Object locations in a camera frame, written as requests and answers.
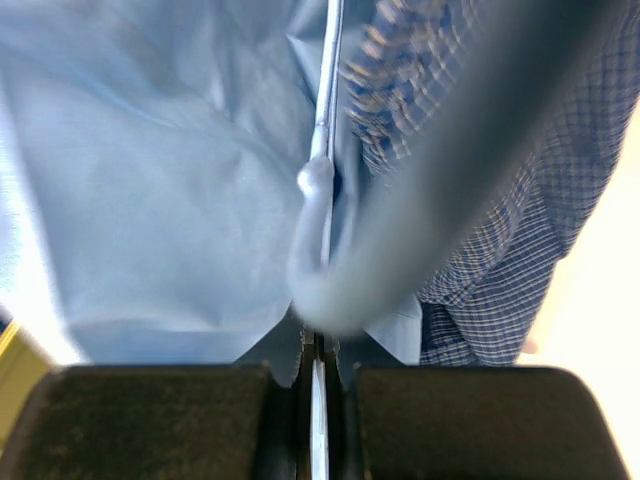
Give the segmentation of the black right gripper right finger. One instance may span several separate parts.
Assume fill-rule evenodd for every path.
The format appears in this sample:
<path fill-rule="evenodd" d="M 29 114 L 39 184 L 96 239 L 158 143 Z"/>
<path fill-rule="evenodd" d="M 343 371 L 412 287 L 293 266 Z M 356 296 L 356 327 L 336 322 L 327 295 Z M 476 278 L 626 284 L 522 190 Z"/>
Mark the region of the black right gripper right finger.
<path fill-rule="evenodd" d="M 552 368 L 358 368 L 329 387 L 333 479 L 625 479 L 586 385 Z"/>

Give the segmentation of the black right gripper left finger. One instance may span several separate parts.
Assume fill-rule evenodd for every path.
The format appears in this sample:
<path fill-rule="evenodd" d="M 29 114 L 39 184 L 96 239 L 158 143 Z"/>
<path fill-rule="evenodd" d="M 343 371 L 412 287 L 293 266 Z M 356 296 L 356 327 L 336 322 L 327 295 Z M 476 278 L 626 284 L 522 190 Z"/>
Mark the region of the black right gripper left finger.
<path fill-rule="evenodd" d="M 265 366 L 73 367 L 45 375 L 4 479 L 293 479 L 294 401 Z"/>

